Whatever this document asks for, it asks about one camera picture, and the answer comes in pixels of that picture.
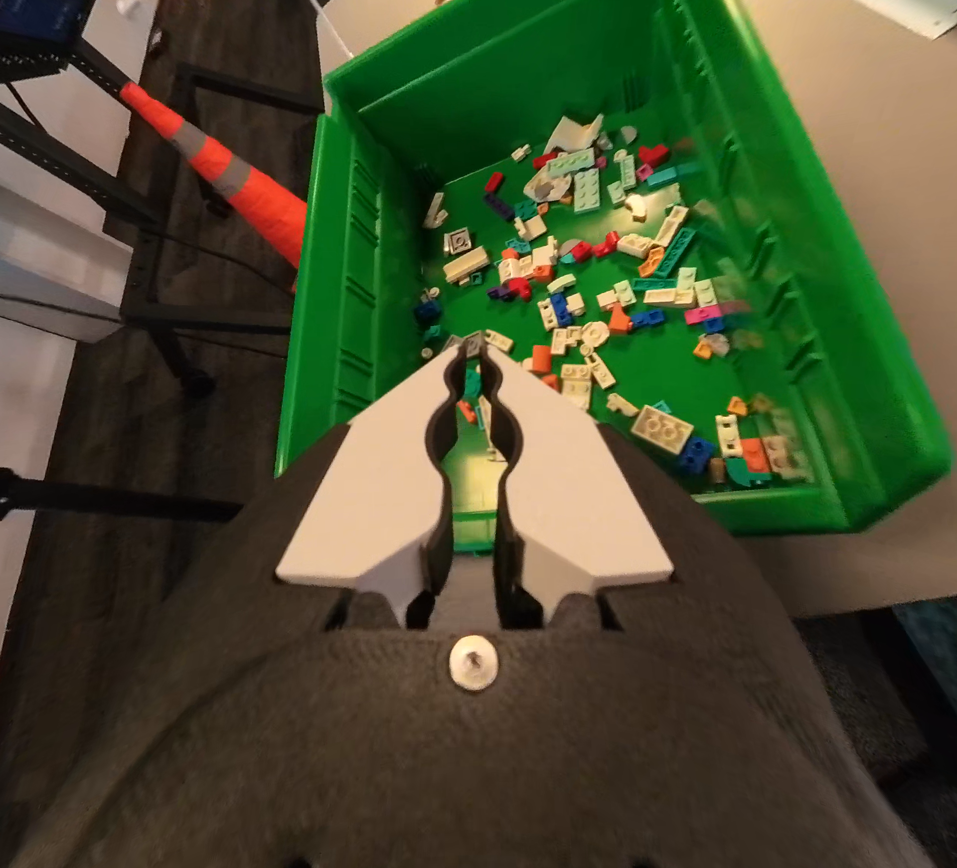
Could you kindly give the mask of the orange traffic cone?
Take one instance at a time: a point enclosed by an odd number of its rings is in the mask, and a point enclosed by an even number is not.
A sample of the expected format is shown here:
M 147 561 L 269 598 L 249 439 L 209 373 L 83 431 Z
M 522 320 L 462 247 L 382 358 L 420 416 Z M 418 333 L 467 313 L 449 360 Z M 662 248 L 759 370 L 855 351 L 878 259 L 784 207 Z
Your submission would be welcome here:
M 307 204 L 270 176 L 151 97 L 134 82 L 121 101 L 171 144 L 227 203 L 293 268 L 301 263 Z

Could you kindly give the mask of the blue screen device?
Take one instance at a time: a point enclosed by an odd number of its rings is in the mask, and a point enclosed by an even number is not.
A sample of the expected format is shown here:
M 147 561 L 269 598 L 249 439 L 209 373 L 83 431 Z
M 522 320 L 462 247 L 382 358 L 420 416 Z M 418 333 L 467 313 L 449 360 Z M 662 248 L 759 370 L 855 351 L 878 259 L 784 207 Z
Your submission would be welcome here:
M 67 46 L 81 37 L 96 0 L 1 0 L 1 32 Z

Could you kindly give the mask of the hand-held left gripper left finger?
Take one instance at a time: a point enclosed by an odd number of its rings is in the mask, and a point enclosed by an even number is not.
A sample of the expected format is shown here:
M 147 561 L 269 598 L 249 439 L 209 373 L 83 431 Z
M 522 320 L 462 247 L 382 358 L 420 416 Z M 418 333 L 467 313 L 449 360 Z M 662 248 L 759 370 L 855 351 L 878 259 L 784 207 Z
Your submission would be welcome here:
M 425 627 L 452 563 L 442 461 L 458 441 L 466 352 L 443 350 L 342 426 L 275 570 L 281 582 L 379 594 L 401 626 Z

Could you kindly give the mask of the pile of toy bricks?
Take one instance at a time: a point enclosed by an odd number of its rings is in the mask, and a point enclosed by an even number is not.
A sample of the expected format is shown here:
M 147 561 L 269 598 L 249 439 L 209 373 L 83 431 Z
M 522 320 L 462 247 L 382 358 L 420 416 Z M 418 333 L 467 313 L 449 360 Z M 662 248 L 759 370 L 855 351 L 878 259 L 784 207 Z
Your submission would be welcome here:
M 426 192 L 419 362 L 477 332 L 626 434 L 692 494 L 810 482 L 798 431 L 746 352 L 768 348 L 677 138 L 648 110 L 586 151 L 524 144 Z

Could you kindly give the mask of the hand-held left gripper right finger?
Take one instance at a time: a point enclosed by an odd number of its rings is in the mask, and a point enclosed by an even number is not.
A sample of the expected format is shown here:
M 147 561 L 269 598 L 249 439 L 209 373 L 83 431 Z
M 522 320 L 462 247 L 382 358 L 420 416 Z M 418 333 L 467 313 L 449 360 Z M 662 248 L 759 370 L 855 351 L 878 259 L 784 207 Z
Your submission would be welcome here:
M 545 625 L 571 595 L 668 581 L 661 540 L 599 424 L 496 348 L 480 353 L 494 447 L 502 625 Z

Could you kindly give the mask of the black metal stand frame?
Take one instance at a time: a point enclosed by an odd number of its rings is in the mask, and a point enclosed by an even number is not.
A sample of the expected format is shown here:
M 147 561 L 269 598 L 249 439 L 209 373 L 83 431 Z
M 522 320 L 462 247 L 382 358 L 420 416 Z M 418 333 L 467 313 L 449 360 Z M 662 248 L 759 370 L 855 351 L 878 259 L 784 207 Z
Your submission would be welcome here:
M 57 76 L 69 66 L 76 68 L 106 94 L 119 101 L 121 86 L 128 80 L 127 74 L 82 39 L 68 54 L 62 48 L 51 48 L 48 44 L 21 41 L 2 34 L 2 86 Z M 207 90 L 313 120 L 324 109 L 321 98 L 317 96 L 298 95 L 180 62 L 174 72 L 168 105 L 197 126 L 200 122 L 195 98 L 197 90 Z M 31 121 L 29 114 L 25 119 L 2 107 L 1 135 L 2 146 L 6 149 L 79 190 L 100 205 L 107 215 L 136 228 L 132 268 L 118 311 L 119 322 L 143 330 L 150 336 L 185 395 L 193 398 L 209 395 L 214 389 L 214 381 L 185 356 L 181 338 L 211 344 L 211 340 L 207 341 L 198 334 L 255 337 L 290 335 L 291 311 L 272 313 L 226 307 L 175 306 L 157 300 L 164 245 L 177 243 L 194 249 L 192 243 L 174 239 L 168 232 L 180 159 L 166 144 L 157 148 L 154 154 L 149 192 L 144 196 L 46 133 L 37 122 Z

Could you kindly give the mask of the black tripod leg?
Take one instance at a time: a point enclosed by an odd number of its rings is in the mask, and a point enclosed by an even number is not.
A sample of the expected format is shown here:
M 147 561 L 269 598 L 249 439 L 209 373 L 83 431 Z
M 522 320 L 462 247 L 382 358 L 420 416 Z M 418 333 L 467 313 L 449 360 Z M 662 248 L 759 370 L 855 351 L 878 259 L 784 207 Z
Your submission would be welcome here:
M 234 519 L 242 509 L 242 503 L 25 479 L 10 468 L 1 469 L 1 519 L 11 512 L 56 512 L 225 523 Z

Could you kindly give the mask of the green plastic bin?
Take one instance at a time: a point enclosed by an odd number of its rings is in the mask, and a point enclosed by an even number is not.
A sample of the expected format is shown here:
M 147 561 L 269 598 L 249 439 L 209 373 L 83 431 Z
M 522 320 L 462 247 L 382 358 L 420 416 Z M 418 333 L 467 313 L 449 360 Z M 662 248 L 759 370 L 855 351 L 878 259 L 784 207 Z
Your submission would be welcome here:
M 520 201 L 561 118 L 664 145 L 647 229 L 712 282 L 728 339 L 701 359 L 681 309 L 598 350 L 633 406 L 664 403 L 719 454 L 715 417 L 785 472 L 714 486 L 643 446 L 736 535 L 858 532 L 951 469 L 944 421 L 826 170 L 736 0 L 453 0 L 327 78 L 288 349 L 276 472 L 421 363 L 413 305 L 439 286 L 444 337 L 492 328 L 522 362 L 548 343 L 528 303 L 487 296 L 517 237 L 483 199 Z

